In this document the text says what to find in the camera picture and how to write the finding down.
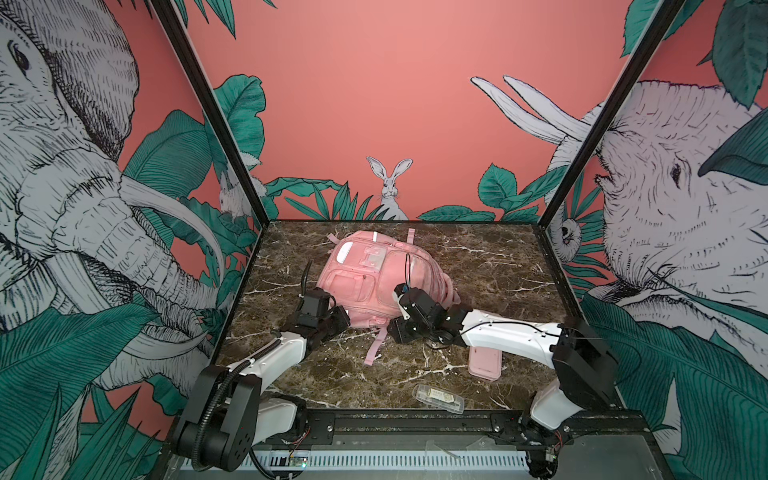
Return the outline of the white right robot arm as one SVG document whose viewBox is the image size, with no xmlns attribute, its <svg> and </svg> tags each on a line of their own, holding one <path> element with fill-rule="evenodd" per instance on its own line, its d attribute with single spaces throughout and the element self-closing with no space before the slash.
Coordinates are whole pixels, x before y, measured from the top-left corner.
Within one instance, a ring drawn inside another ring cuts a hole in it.
<svg viewBox="0 0 768 480">
<path fill-rule="evenodd" d="M 582 319 L 540 323 L 504 318 L 454 305 L 444 309 L 407 302 L 389 322 L 400 344 L 430 340 L 443 346 L 487 348 L 526 358 L 555 372 L 555 379 L 533 397 L 524 421 L 554 431 L 581 412 L 613 407 L 618 361 L 607 343 Z"/>
</svg>

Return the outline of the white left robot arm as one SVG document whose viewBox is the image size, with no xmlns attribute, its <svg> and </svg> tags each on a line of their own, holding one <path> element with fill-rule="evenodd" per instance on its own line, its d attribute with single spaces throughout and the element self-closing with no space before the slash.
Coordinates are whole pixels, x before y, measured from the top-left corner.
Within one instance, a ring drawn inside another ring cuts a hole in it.
<svg viewBox="0 0 768 480">
<path fill-rule="evenodd" d="M 311 431 L 306 402 L 263 394 L 313 349 L 349 326 L 342 306 L 315 316 L 296 311 L 270 343 L 246 359 L 233 366 L 205 368 L 171 435 L 172 452 L 189 459 L 196 471 L 215 467 L 232 472 L 255 444 L 272 437 L 287 445 L 300 444 Z"/>
</svg>

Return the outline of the pink student backpack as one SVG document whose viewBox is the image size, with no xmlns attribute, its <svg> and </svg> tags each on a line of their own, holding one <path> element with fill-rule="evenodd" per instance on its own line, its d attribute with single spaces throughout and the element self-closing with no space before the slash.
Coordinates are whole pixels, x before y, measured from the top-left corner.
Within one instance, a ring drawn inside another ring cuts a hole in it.
<svg viewBox="0 0 768 480">
<path fill-rule="evenodd" d="M 334 249 L 316 286 L 344 307 L 351 328 L 378 331 L 366 354 L 366 365 L 374 362 L 389 322 L 400 315 L 397 285 L 421 289 L 444 308 L 460 302 L 450 277 L 427 250 L 414 244 L 414 237 L 413 228 L 405 241 L 377 231 L 356 231 L 342 239 L 327 236 Z"/>
</svg>

